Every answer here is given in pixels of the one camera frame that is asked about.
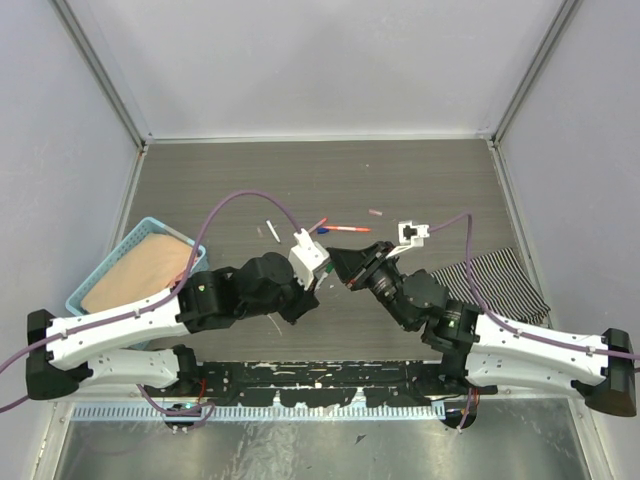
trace black metal base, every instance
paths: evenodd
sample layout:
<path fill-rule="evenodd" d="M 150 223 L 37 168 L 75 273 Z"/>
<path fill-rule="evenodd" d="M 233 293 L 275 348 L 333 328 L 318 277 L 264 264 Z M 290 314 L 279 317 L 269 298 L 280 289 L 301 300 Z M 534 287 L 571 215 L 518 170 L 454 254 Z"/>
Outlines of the black metal base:
<path fill-rule="evenodd" d="M 439 364 L 422 361 L 384 362 L 206 362 L 199 368 L 206 381 L 204 398 L 216 405 L 266 407 L 276 393 L 280 403 L 309 408 L 349 405 L 358 388 L 370 408 L 428 406 L 430 397 L 465 395 L 462 385 L 445 385 L 438 378 Z M 164 389 L 146 387 L 152 397 L 197 397 L 201 385 L 178 382 Z M 494 395 L 496 387 L 480 388 Z"/>

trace marker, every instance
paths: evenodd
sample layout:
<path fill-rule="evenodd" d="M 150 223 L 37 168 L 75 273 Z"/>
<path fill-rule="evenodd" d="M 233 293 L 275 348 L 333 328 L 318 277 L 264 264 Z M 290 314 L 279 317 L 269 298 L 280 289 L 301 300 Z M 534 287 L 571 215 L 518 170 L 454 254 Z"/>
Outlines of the marker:
<path fill-rule="evenodd" d="M 320 220 L 318 223 L 316 223 L 313 227 L 309 229 L 309 233 L 313 233 L 313 231 L 316 230 L 318 227 L 327 223 L 327 220 L 329 220 L 329 218 L 324 217 L 322 220 Z"/>
<path fill-rule="evenodd" d="M 267 220 L 267 227 L 269 227 L 269 230 L 271 230 L 271 235 L 273 235 L 273 238 L 276 239 L 276 242 L 278 243 L 282 243 L 280 241 L 280 237 L 278 236 L 278 234 L 276 233 L 276 229 L 273 228 L 273 225 L 271 224 L 271 220 Z"/>
<path fill-rule="evenodd" d="M 342 226 L 335 226 L 335 225 L 325 225 L 324 228 L 326 228 L 327 230 L 338 230 L 340 232 L 367 233 L 371 231 L 371 229 L 367 227 L 342 227 Z"/>

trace beige cloth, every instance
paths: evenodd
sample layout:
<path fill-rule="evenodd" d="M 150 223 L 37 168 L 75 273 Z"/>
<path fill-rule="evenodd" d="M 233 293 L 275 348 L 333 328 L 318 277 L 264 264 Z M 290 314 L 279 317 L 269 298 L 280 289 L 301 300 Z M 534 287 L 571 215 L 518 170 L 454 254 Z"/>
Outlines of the beige cloth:
<path fill-rule="evenodd" d="M 126 305 L 158 293 L 184 273 L 191 247 L 152 233 L 122 257 L 82 300 L 89 313 Z"/>

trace gray table surface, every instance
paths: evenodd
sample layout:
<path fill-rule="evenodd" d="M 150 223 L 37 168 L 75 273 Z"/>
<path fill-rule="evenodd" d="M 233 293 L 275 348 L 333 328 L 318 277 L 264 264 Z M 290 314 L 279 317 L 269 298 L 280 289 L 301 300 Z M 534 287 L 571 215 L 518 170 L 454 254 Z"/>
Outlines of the gray table surface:
<path fill-rule="evenodd" d="M 330 233 L 325 246 L 363 248 L 397 242 L 397 222 L 436 225 L 470 210 L 474 253 L 515 247 L 503 194 L 487 145 L 481 140 L 343 141 L 299 143 L 194 143 L 151 145 L 128 229 L 156 217 L 195 238 L 209 210 L 238 189 L 267 191 L 282 200 L 303 226 L 328 216 L 331 224 L 362 225 L 370 234 Z M 382 217 L 368 213 L 370 208 Z M 283 240 L 269 235 L 265 220 Z M 258 227 L 262 230 L 260 237 Z M 399 262 L 407 273 L 463 260 L 465 225 L 427 240 Z M 240 267 L 267 251 L 287 255 L 293 229 L 269 202 L 242 197 L 214 220 L 205 237 L 212 268 Z M 439 354 L 403 332 L 369 292 L 350 293 L 332 275 L 318 292 L 320 307 L 296 326 L 277 315 L 153 342 L 184 343 L 201 360 L 435 359 Z"/>

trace white stick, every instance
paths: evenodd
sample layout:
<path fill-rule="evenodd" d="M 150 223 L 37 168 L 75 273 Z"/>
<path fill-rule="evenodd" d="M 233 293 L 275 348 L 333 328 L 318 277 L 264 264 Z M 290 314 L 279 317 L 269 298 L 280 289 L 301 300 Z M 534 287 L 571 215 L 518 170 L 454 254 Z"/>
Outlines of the white stick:
<path fill-rule="evenodd" d="M 267 315 L 267 317 L 269 317 L 269 320 L 271 320 L 271 322 L 275 325 L 275 327 L 278 329 L 278 333 L 280 334 L 280 336 L 282 336 L 282 330 L 280 330 L 280 327 L 278 326 L 278 324 L 276 323 L 276 321 L 273 319 L 273 317 L 271 315 Z"/>
<path fill-rule="evenodd" d="M 320 285 L 322 285 L 322 283 L 327 279 L 328 276 L 329 274 L 327 272 L 322 273 L 322 275 L 320 276 L 320 280 L 318 280 L 318 284 L 316 285 L 316 292 L 320 290 Z"/>
<path fill-rule="evenodd" d="M 278 243 L 282 243 L 280 241 L 280 237 L 278 236 L 278 234 L 276 233 L 276 229 L 273 228 L 273 225 L 271 224 L 271 220 L 267 220 L 267 227 L 269 227 L 269 230 L 271 230 L 271 235 L 273 235 L 273 238 L 276 239 L 276 242 Z"/>

